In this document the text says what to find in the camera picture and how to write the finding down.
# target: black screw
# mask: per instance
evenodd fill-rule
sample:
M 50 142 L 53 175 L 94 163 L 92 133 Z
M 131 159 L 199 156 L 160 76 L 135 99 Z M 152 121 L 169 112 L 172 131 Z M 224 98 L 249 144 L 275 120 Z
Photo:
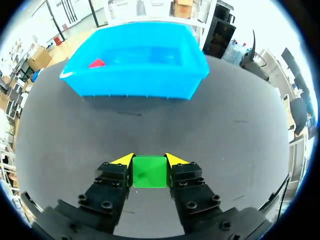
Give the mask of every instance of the black screw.
M 220 196 L 219 195 L 213 195 L 212 200 L 215 202 L 219 202 L 220 201 Z
M 84 194 L 80 194 L 79 196 L 78 196 L 78 199 L 79 199 L 79 202 L 85 202 L 85 201 L 87 201 L 87 196 L 86 195 L 84 195 Z
M 61 236 L 61 240 L 71 240 L 71 237 L 63 235 Z
M 100 184 L 101 182 L 102 182 L 102 178 L 99 176 L 94 179 L 95 184 Z
M 232 234 L 229 238 L 230 240 L 241 240 L 241 235 L 240 234 Z
M 112 187 L 114 187 L 114 188 L 119 188 L 119 187 L 120 187 L 120 182 L 114 181 L 114 182 L 112 183 Z
M 197 208 L 197 203 L 195 201 L 190 201 L 186 204 L 187 209 L 196 209 Z
M 223 221 L 220 228 L 222 231 L 228 231 L 231 228 L 231 223 L 229 221 Z
M 77 227 L 77 225 L 75 223 L 70 223 L 69 224 L 69 228 L 74 232 L 74 233 L 77 233 L 79 232 L 79 228 Z
M 103 203 L 101 203 L 101 207 L 104 209 L 108 209 L 111 210 L 112 209 L 112 203 L 109 201 L 104 201 Z
M 185 180 L 179 181 L 179 186 L 180 186 L 180 187 L 185 187 L 185 186 L 187 186 L 187 185 L 188 185 L 188 183 L 187 183 Z
M 196 180 L 198 183 L 201 183 L 201 184 L 205 183 L 205 179 L 203 177 L 198 177 Z

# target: water bottle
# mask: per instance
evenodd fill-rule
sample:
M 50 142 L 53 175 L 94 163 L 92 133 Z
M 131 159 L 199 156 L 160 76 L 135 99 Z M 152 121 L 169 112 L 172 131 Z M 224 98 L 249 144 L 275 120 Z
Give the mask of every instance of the water bottle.
M 239 66 L 241 60 L 242 60 L 242 56 L 245 54 L 245 53 L 248 53 L 250 51 L 249 48 L 246 47 L 247 44 L 244 42 L 243 45 L 241 47 L 239 47 L 239 52 L 238 52 L 238 55 L 236 56 L 233 64 L 234 65 L 237 65 Z
M 222 59 L 228 63 L 233 64 L 236 60 L 236 57 L 239 52 L 239 46 L 236 40 L 233 40 L 232 43 L 226 48 Z

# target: black cable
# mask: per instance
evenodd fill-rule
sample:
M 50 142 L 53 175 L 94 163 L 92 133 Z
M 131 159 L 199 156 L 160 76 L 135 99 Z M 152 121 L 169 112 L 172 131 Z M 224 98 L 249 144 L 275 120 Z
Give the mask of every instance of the black cable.
M 281 203 L 280 203 L 280 207 L 279 207 L 279 212 L 278 212 L 278 217 L 277 217 L 277 219 L 276 219 L 277 222 L 278 222 L 278 220 L 279 220 L 279 218 L 280 218 L 282 203 L 284 202 L 284 199 L 285 199 L 285 195 L 286 195 L 286 191 L 287 191 L 287 188 L 288 188 L 288 185 L 289 185 L 289 181 L 290 181 L 290 178 L 287 179 L 285 188 L 284 188 L 284 190 L 283 190 L 283 194 L 282 194 L 282 198 L 281 198 Z

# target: cardboard box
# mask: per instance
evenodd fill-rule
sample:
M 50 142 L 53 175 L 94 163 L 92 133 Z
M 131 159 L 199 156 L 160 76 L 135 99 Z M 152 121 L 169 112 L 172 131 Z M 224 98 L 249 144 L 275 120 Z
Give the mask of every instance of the cardboard box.
M 30 68 L 32 68 L 32 70 L 36 72 L 40 69 L 46 68 L 51 59 L 52 58 L 45 47 L 40 46 L 26 62 L 30 66 Z
M 189 19 L 191 17 L 193 0 L 175 0 L 174 16 L 177 18 Z
M 22 88 L 22 92 L 24 93 L 27 89 L 28 86 L 33 85 L 34 83 L 31 81 L 30 78 L 28 78 L 28 80 L 24 83 L 23 88 Z
M 0 92 L 0 109 L 6 111 L 8 101 L 8 95 L 5 95 L 4 93 Z
M 8 84 L 10 78 L 8 76 L 2 76 L 2 80 L 4 81 L 5 84 Z

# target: gray tablecloth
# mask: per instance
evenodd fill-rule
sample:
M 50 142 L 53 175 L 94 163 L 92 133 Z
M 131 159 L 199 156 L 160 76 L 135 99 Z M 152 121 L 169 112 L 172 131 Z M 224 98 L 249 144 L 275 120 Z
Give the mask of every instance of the gray tablecloth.
M 42 208 L 74 206 L 96 168 L 128 153 L 174 154 L 196 161 L 221 208 L 260 207 L 288 173 L 284 106 L 255 75 L 207 57 L 210 74 L 190 101 L 145 97 L 80 97 L 59 74 L 37 78 L 22 112 L 16 147 L 21 191 Z M 114 234 L 183 234 L 169 190 L 133 188 Z

